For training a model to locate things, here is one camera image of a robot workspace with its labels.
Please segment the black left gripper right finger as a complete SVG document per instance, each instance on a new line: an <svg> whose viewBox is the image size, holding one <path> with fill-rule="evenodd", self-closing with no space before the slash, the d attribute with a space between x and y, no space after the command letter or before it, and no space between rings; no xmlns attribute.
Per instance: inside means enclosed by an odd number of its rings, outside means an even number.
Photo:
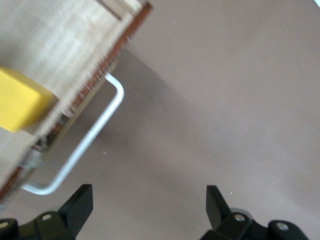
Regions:
<svg viewBox="0 0 320 240"><path fill-rule="evenodd" d="M216 185L206 187L206 213L211 225L202 240L305 240L295 224L272 220L262 226L247 212L230 208Z"/></svg>

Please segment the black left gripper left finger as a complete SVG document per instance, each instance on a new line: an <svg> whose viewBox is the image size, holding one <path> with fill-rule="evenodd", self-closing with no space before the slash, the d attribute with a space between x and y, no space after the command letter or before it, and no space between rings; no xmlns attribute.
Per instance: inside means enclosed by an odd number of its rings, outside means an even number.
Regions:
<svg viewBox="0 0 320 240"><path fill-rule="evenodd" d="M75 240L93 211L93 186L83 184L57 211L47 211L19 225L0 220L2 240Z"/></svg>

